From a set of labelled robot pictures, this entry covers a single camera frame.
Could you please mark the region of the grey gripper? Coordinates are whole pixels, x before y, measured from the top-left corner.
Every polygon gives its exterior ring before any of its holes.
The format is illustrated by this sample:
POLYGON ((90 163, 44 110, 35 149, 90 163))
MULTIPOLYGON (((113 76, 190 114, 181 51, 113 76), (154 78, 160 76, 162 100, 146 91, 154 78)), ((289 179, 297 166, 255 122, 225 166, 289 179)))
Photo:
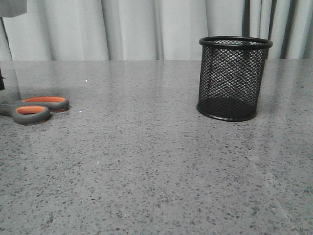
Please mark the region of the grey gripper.
MULTIPOLYGON (((0 0, 0 16, 12 18, 27 12, 27 0, 0 0)), ((0 90, 4 90, 4 78, 0 70, 0 90)))

